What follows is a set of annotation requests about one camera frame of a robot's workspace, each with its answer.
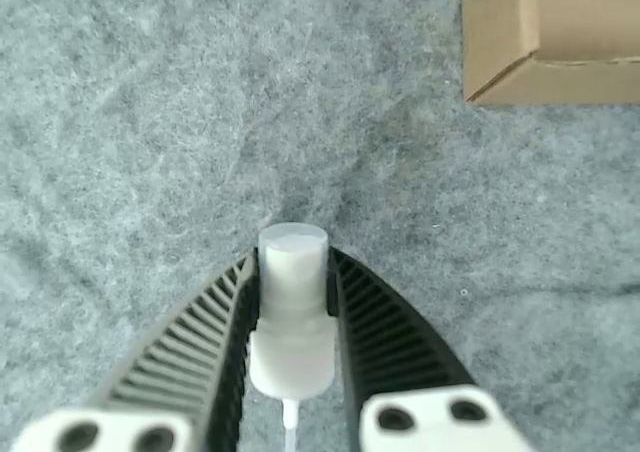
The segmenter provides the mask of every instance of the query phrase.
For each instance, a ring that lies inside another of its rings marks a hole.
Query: screw hole
[[[468,400],[459,400],[451,405],[451,413],[458,420],[480,421],[487,418],[482,407]]]
[[[67,429],[60,441],[58,449],[60,452],[82,452],[87,450],[98,436],[98,426],[93,422],[82,422]]]
[[[415,425],[407,412],[395,407],[382,409],[378,414],[378,424],[385,430],[409,430]]]
[[[173,448],[173,432],[166,427],[147,430],[136,442],[135,452],[170,452]]]

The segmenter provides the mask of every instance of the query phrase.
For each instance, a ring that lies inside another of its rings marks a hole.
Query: cardboard box
[[[640,103],[640,0],[462,0],[477,104]]]

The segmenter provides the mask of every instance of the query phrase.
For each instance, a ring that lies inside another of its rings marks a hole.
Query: white pump sprayer
[[[285,223],[258,238],[260,318],[250,338],[249,376],[283,402],[286,452],[295,451],[301,400],[324,392],[335,375],[336,321],[327,314],[327,233]]]

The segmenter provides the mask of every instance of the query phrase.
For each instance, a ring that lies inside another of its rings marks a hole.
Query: ribbed gripper pad
[[[235,450],[257,277],[251,253],[210,280],[149,332],[94,402],[183,414],[211,450]]]
[[[330,270],[352,434],[373,395],[474,383],[427,321],[367,267],[332,249]],[[351,444],[359,450],[357,435]]]

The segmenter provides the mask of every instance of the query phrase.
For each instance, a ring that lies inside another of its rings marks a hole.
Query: brown cardboard box
[[[477,104],[640,103],[640,0],[462,0]]]

